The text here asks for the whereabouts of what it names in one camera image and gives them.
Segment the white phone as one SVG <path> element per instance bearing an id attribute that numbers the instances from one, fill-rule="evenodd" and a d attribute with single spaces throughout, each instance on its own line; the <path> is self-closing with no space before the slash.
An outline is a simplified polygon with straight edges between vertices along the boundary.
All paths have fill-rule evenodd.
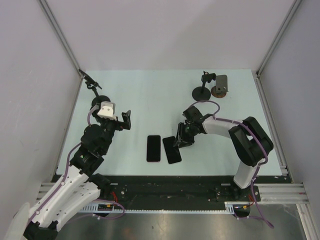
<path id="1" fill-rule="evenodd" d="M 177 146 L 174 146 L 176 138 L 174 136 L 166 137 L 162 140 L 167 161 L 169 164 L 176 164 L 182 161 L 182 157 Z"/>

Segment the pink phone black screen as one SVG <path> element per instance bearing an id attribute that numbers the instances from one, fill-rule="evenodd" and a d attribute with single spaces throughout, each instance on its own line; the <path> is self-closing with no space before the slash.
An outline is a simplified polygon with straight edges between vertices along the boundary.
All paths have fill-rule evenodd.
<path id="1" fill-rule="evenodd" d="M 161 161 L 161 136 L 147 136 L 146 161 L 148 163 L 157 163 Z"/>

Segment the black tripod phone stand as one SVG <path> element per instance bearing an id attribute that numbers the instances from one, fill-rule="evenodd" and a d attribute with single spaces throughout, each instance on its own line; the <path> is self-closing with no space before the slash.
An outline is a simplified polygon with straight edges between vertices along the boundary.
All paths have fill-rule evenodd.
<path id="1" fill-rule="evenodd" d="M 206 83 L 216 80 L 217 75 L 215 73 L 203 72 L 201 76 L 202 85 L 193 89 L 192 98 L 195 101 L 207 101 L 211 98 L 211 91 L 206 87 Z"/>

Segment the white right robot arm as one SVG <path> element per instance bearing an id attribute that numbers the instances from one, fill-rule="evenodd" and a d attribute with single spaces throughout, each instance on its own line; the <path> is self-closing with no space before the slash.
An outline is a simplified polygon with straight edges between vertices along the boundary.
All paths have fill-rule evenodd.
<path id="1" fill-rule="evenodd" d="M 193 145 L 199 134 L 231 139 L 240 163 L 230 194 L 235 200 L 242 201 L 248 196 L 248 187 L 256 180 L 260 167 L 269 161 L 268 155 L 274 149 L 270 137 L 252 116 L 243 121 L 219 118 L 209 113 L 203 115 L 195 106 L 186 109 L 183 116 L 185 121 L 178 124 L 174 147 Z"/>

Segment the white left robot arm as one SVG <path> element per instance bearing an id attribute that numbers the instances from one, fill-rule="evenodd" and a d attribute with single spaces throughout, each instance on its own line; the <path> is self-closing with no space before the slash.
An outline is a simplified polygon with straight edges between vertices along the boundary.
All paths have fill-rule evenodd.
<path id="1" fill-rule="evenodd" d="M 65 172 L 53 187 L 30 209 L 23 236 L 27 240 L 54 240 L 62 227 L 90 202 L 105 200 L 111 182 L 95 171 L 104 161 L 116 131 L 131 129 L 131 111 L 122 121 L 103 114 L 99 124 L 88 124 L 67 155 Z"/>

